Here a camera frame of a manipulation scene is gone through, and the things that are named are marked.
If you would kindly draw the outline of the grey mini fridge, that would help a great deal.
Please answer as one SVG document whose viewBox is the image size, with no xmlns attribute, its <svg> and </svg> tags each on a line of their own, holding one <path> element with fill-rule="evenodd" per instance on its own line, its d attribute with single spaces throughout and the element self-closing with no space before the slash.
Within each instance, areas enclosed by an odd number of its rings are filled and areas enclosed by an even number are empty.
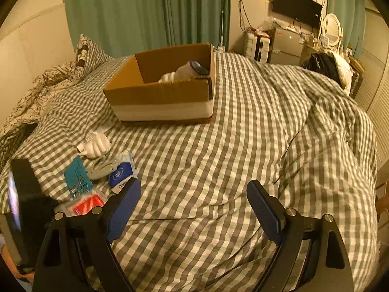
<svg viewBox="0 0 389 292">
<path fill-rule="evenodd" d="M 298 65 L 304 38 L 290 30 L 275 28 L 272 31 L 268 62 L 278 65 Z"/>
</svg>

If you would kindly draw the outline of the green right curtain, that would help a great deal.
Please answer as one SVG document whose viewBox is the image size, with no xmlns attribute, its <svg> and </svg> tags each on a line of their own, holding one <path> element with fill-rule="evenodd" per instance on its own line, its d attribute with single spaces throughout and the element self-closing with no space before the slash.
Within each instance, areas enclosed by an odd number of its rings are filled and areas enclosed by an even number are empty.
<svg viewBox="0 0 389 292">
<path fill-rule="evenodd" d="M 358 58 L 363 50 L 365 33 L 365 0 L 327 0 L 327 13 L 333 13 L 344 29 L 342 45 L 353 47 L 353 55 Z"/>
</svg>

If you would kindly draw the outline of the blue white tissue pack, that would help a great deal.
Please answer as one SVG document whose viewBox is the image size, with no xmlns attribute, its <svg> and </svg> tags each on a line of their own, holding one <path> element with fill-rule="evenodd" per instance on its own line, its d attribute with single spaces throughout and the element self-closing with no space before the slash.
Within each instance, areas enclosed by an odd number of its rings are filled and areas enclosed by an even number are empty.
<svg viewBox="0 0 389 292">
<path fill-rule="evenodd" d="M 111 191 L 118 194 L 132 177 L 137 178 L 133 157 L 129 151 L 125 151 L 113 162 L 113 171 L 109 174 Z"/>
</svg>

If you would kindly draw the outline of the grey white checkered duvet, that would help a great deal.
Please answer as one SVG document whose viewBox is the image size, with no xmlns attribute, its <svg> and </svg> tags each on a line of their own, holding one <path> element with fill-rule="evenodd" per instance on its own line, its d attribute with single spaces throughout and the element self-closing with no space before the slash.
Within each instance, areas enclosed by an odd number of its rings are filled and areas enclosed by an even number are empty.
<svg viewBox="0 0 389 292">
<path fill-rule="evenodd" d="M 329 78 L 292 66 L 216 54 L 212 121 L 108 131 L 129 151 L 142 197 L 113 244 L 138 291 L 251 291 L 275 246 L 246 196 L 256 179 L 287 207 L 331 214 L 354 288 L 377 261 L 375 132 Z"/>
</svg>

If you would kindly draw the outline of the white cream tube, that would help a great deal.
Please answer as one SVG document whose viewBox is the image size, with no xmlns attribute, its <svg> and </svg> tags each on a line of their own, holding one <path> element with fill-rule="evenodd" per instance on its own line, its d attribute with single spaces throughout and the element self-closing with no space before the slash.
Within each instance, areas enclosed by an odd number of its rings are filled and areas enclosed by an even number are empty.
<svg viewBox="0 0 389 292">
<path fill-rule="evenodd" d="M 100 125 L 97 129 L 91 130 L 77 145 L 77 150 L 79 152 L 83 152 L 85 149 L 86 144 L 91 141 L 97 134 L 99 133 L 106 133 L 108 130 L 110 130 L 112 127 L 114 127 L 113 122 L 106 122 L 102 125 Z"/>
</svg>

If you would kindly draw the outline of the white bottle with dark cap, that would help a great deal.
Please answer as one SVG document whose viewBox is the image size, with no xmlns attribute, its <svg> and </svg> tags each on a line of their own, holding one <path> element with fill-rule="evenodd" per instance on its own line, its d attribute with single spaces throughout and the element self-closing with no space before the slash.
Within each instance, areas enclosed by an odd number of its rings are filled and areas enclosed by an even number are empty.
<svg viewBox="0 0 389 292">
<path fill-rule="evenodd" d="M 180 66 L 176 71 L 164 74 L 158 82 L 184 81 L 207 75 L 209 75 L 209 70 L 206 67 L 203 67 L 198 61 L 188 61 L 185 65 Z"/>
</svg>

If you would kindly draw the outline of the teal card package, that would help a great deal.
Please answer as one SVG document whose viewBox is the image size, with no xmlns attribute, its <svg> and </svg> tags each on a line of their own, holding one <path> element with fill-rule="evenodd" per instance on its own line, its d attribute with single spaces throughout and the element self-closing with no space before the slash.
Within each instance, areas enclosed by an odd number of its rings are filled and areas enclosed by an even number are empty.
<svg viewBox="0 0 389 292">
<path fill-rule="evenodd" d="M 79 155 L 65 169 L 64 178 L 72 199 L 94 188 Z"/>
</svg>

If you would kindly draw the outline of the white oval vanity mirror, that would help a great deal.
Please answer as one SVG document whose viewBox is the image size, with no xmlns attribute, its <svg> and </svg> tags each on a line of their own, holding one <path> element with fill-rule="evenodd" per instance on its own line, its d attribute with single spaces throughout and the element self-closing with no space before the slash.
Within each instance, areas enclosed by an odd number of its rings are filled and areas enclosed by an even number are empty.
<svg viewBox="0 0 389 292">
<path fill-rule="evenodd" d="M 338 46 L 343 37 L 340 21 L 334 13 L 328 13 L 322 20 L 319 30 L 320 39 L 329 47 Z"/>
</svg>

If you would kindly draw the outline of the white hand figurine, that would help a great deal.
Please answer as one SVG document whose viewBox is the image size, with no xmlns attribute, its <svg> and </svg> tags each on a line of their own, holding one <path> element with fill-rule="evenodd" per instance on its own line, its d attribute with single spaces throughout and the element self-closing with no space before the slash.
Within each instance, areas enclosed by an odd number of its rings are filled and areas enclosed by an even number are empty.
<svg viewBox="0 0 389 292">
<path fill-rule="evenodd" d="M 84 145 L 81 155 L 89 159 L 96 159 L 108 153 L 111 148 L 111 142 L 104 133 L 97 133 L 95 137 Z"/>
</svg>

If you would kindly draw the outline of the floral patterned blanket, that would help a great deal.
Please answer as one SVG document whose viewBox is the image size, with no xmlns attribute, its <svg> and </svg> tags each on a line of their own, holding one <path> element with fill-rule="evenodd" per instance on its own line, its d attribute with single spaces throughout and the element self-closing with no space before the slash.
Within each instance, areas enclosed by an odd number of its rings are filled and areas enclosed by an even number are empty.
<svg viewBox="0 0 389 292">
<path fill-rule="evenodd" d="M 6 118 L 1 136 L 12 133 L 24 124 L 38 124 L 54 97 L 79 83 L 84 65 L 83 59 L 70 61 L 37 76 L 33 87 L 24 94 Z"/>
</svg>

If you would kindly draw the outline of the checkered pillow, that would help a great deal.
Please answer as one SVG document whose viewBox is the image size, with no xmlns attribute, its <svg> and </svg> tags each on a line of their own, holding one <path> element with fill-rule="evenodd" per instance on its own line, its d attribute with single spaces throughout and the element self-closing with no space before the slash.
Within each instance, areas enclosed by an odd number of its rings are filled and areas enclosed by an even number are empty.
<svg viewBox="0 0 389 292">
<path fill-rule="evenodd" d="M 113 58 L 97 43 L 81 34 L 76 49 L 76 74 L 84 78 L 87 74 Z"/>
</svg>

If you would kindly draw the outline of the white louvered wardrobe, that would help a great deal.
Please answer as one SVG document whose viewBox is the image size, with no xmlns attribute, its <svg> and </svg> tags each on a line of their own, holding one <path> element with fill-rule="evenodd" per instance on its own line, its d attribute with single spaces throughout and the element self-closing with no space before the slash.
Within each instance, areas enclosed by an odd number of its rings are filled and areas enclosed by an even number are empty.
<svg viewBox="0 0 389 292">
<path fill-rule="evenodd" d="M 366 10 L 360 60 L 365 72 L 355 100 L 374 125 L 378 166 L 382 167 L 388 161 L 388 26 L 372 9 Z"/>
</svg>

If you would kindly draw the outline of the brown cardboard box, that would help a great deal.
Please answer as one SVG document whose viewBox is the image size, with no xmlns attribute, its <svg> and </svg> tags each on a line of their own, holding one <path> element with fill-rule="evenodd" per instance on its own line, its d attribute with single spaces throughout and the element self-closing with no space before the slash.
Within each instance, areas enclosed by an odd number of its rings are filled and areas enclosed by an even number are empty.
<svg viewBox="0 0 389 292">
<path fill-rule="evenodd" d="M 209 75 L 158 82 L 188 61 L 198 61 Z M 198 122 L 213 115 L 215 71 L 211 44 L 153 49 L 130 56 L 104 87 L 104 95 L 122 122 Z"/>
</svg>

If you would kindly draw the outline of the red white tissue pack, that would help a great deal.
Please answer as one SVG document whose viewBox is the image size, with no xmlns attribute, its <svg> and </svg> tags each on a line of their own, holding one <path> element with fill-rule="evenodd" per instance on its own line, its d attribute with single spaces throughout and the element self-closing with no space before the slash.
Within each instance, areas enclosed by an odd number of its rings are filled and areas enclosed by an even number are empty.
<svg viewBox="0 0 389 292">
<path fill-rule="evenodd" d="M 104 206 L 106 202 L 107 197 L 103 193 L 97 189 L 92 189 L 71 201 L 56 206 L 54 212 L 63 212 L 67 217 L 81 216 L 88 214 L 94 207 Z"/>
</svg>

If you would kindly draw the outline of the chair with black clothes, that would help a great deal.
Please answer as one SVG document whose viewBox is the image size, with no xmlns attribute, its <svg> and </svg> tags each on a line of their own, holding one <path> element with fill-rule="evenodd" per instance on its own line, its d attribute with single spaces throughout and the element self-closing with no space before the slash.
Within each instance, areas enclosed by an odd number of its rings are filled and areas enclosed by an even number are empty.
<svg viewBox="0 0 389 292">
<path fill-rule="evenodd" d="M 306 56 L 299 65 L 332 79 L 348 96 L 356 98 L 363 76 L 343 56 L 333 51 L 317 51 Z"/>
</svg>

